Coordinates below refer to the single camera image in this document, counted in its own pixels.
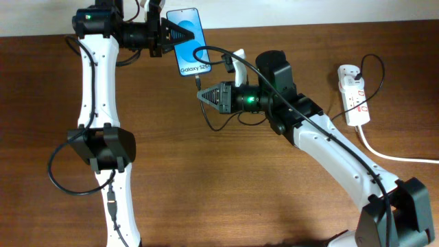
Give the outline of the blue screen Galaxy smartphone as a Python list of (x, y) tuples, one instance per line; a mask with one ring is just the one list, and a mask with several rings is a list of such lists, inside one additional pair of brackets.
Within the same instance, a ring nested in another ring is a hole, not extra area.
[(194, 49), (206, 45), (198, 10), (196, 8), (171, 10), (166, 13), (166, 17), (172, 23), (194, 34), (194, 39), (174, 47), (179, 74), (187, 77), (209, 73), (211, 65), (198, 62), (193, 57)]

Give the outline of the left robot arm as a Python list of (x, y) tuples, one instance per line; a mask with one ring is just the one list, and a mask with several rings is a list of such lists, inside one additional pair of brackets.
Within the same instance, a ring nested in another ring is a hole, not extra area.
[(141, 246), (131, 193), (134, 135), (121, 128), (116, 105), (115, 71), (121, 48), (147, 49), (160, 57), (192, 40), (193, 32), (161, 17), (164, 1), (143, 1), (145, 21), (123, 19), (122, 1), (96, 1), (72, 18), (82, 60), (82, 107), (71, 147), (90, 166), (104, 203), (107, 246)]

